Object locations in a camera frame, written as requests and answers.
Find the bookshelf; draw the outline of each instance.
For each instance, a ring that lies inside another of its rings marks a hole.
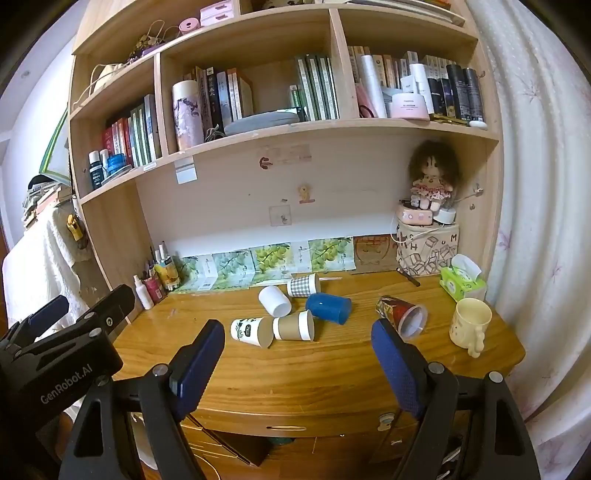
[[[492,70],[472,17],[463,0],[453,9],[466,18],[463,27],[412,12],[349,4],[311,4],[265,11],[249,0],[235,0],[235,17],[201,28],[173,40],[112,76],[106,86],[74,105],[89,83],[98,63],[125,61],[137,38],[154,19],[167,25],[198,16],[199,8],[211,1],[136,0],[92,2],[83,18],[74,44],[70,86],[70,151],[73,180],[82,204],[81,214],[107,284],[132,283],[150,256],[150,233],[136,182],[144,176],[174,175],[171,164],[192,157],[215,161],[229,153],[259,145],[324,138],[346,138],[351,133],[391,137],[412,135],[446,140],[460,160],[464,183],[459,196],[478,183],[485,193],[459,204],[460,252],[471,256],[488,272],[496,242],[502,194],[502,134],[498,95]],[[485,75],[481,91],[489,130],[435,122],[400,119],[361,119],[347,45],[360,44],[381,51],[402,53],[415,50],[470,66]],[[288,86],[297,83],[294,57],[323,53],[332,63],[338,120],[303,122],[265,128],[222,138],[185,151],[178,151],[174,135],[171,88],[194,65],[220,69],[238,67],[250,78],[255,113],[285,108]],[[110,183],[92,190],[88,153],[102,149],[105,121],[147,93],[156,97],[162,157],[148,168],[138,167]],[[347,161],[358,161],[343,154]],[[368,168],[371,159],[367,160]],[[140,309],[134,311],[134,318]]]

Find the doll hair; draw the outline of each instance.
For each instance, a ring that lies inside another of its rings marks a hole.
[[[449,145],[432,140],[424,141],[414,151],[408,165],[411,181],[423,178],[423,166],[429,157],[435,157],[441,177],[455,189],[460,181],[460,168],[456,153]]]

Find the drawer handle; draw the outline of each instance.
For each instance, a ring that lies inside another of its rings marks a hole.
[[[295,426],[291,426],[291,425],[278,425],[278,426],[272,426],[272,427],[267,427],[267,429],[269,430],[291,430],[292,432],[303,432],[306,427],[295,427]]]

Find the green tissue box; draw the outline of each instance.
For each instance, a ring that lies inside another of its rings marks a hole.
[[[477,278],[472,281],[470,278],[456,272],[453,267],[441,269],[439,284],[455,301],[466,298],[484,300],[486,294],[486,282],[484,280]]]

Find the tissue box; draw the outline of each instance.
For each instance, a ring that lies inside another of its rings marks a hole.
[[[455,301],[461,299],[473,298],[484,300],[486,294],[486,282],[481,278],[475,281],[464,278],[457,274],[452,268],[445,267],[441,269],[441,280],[439,284],[448,292]]]
[[[452,258],[457,254],[457,240],[460,228],[457,225],[414,226],[399,223],[396,229],[398,244],[396,260],[405,273],[413,277],[434,275],[444,267],[452,265]]]

